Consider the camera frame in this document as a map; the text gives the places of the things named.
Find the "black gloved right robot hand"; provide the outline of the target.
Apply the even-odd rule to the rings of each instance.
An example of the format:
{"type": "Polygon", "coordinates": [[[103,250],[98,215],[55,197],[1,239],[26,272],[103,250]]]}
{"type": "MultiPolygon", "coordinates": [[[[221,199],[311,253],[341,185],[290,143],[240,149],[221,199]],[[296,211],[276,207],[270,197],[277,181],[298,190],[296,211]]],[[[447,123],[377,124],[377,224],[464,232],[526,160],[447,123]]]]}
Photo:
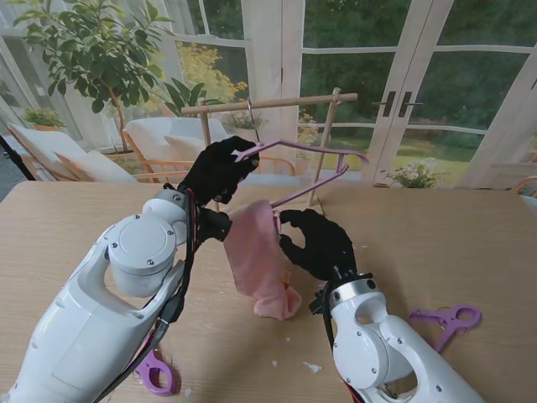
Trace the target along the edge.
{"type": "Polygon", "coordinates": [[[298,228],[305,237],[303,248],[282,234],[279,246],[291,263],[298,265],[318,280],[341,281],[357,276],[352,241],[337,223],[312,209],[284,210],[282,224],[298,228]]]}

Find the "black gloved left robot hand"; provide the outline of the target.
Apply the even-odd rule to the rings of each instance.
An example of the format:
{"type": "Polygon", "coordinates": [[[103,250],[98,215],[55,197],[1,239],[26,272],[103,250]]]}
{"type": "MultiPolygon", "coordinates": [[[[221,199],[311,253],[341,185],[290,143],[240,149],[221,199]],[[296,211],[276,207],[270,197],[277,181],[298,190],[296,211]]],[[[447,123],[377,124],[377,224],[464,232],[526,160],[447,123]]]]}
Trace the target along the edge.
{"type": "Polygon", "coordinates": [[[259,163],[259,154],[237,162],[234,152],[247,151],[255,146],[254,142],[238,136],[210,144],[198,155],[178,190],[190,189],[200,206],[210,201],[228,204],[239,183],[255,171],[259,163]]]}

